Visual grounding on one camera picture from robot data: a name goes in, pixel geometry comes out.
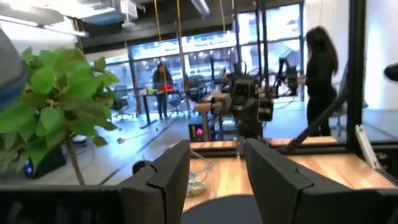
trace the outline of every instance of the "red object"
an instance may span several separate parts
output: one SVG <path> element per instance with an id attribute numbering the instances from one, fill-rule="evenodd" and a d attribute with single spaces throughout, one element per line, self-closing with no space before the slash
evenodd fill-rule
<path id="1" fill-rule="evenodd" d="M 164 86 L 160 87 L 160 90 L 170 91 L 170 90 L 173 90 L 173 86 L 172 85 L 164 85 Z"/>

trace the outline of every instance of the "plant stem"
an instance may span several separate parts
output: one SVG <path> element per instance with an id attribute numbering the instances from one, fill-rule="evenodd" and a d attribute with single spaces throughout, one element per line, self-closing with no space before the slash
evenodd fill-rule
<path id="1" fill-rule="evenodd" d="M 73 146 L 72 146 L 72 144 L 70 142 L 70 138 L 69 138 L 68 135 L 65 136 L 65 142 L 66 142 L 66 145 L 67 145 L 67 150 L 68 150 L 68 153 L 69 153 L 69 156 L 70 156 L 70 160 L 72 161 L 73 169 L 75 170 L 75 174 L 76 174 L 77 180 L 79 181 L 80 185 L 86 185 L 85 184 L 85 180 L 83 178 L 83 175 L 81 174 L 81 171 L 80 171 L 80 168 L 79 168 L 79 163 L 77 162 L 76 152 L 75 152 L 75 150 L 73 150 Z"/>

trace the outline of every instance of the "woman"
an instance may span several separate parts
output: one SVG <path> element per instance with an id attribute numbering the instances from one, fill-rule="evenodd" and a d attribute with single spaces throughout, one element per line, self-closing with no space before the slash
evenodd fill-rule
<path id="1" fill-rule="evenodd" d="M 306 85 L 309 96 L 307 105 L 308 125 L 314 122 L 336 98 L 331 78 L 337 74 L 338 59 L 335 46 L 327 31 L 316 27 L 306 34 L 308 63 L 306 77 L 297 79 L 299 85 Z M 325 121 L 311 136 L 330 136 L 329 121 Z"/>
<path id="2" fill-rule="evenodd" d="M 165 65 L 160 62 L 157 65 L 156 71 L 154 72 L 154 76 L 152 77 L 152 81 L 154 84 L 154 89 L 159 90 L 163 86 L 171 85 L 173 86 L 172 76 L 169 70 L 165 67 Z M 156 94 L 157 100 L 157 111 L 159 112 L 159 118 L 163 119 L 162 114 L 164 114 L 165 119 L 167 119 L 167 98 L 166 94 Z"/>

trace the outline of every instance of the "gray floor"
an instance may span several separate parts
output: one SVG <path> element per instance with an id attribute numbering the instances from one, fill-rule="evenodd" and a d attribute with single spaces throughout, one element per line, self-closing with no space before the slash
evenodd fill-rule
<path id="1" fill-rule="evenodd" d="M 295 102 L 286 106 L 276 104 L 274 120 L 267 124 L 264 131 L 266 138 L 294 138 L 306 126 L 305 106 Z M 182 139 L 188 139 L 188 118 L 172 118 L 158 121 L 146 129 L 140 129 L 146 122 L 142 118 L 115 121 L 121 131 L 104 132 L 109 144 L 94 150 L 83 150 L 79 153 L 80 169 L 89 185 L 115 185 L 131 175 L 131 166 L 143 158 L 153 160 L 160 156 L 168 145 Z M 398 111 L 364 110 L 364 127 L 368 138 L 373 141 L 398 140 Z M 122 137 L 121 144 L 117 139 Z M 345 141 L 345 133 L 338 138 Z M 21 173 L 9 171 L 0 175 L 1 185 L 76 185 L 73 168 L 70 162 L 65 167 L 55 170 L 37 180 L 27 180 Z"/>

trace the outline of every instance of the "long dark hair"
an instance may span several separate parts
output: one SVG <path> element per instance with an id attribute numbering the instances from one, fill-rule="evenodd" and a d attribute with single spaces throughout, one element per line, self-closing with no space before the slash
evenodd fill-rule
<path id="1" fill-rule="evenodd" d="M 307 40 L 308 52 L 312 55 L 311 58 L 319 52 L 326 52 L 333 61 L 333 73 L 336 75 L 338 71 L 337 51 L 326 29 L 317 26 L 307 32 L 305 39 Z"/>
<path id="2" fill-rule="evenodd" d="M 155 71 L 155 79 L 156 81 L 159 81 L 161 79 L 163 79 L 163 74 L 159 71 L 159 68 L 163 66 L 164 67 L 164 75 L 166 76 L 166 80 L 170 80 L 172 78 L 172 75 L 170 74 L 170 71 L 167 69 L 167 67 L 164 65 L 163 62 L 160 62 L 157 65 L 156 71 Z"/>

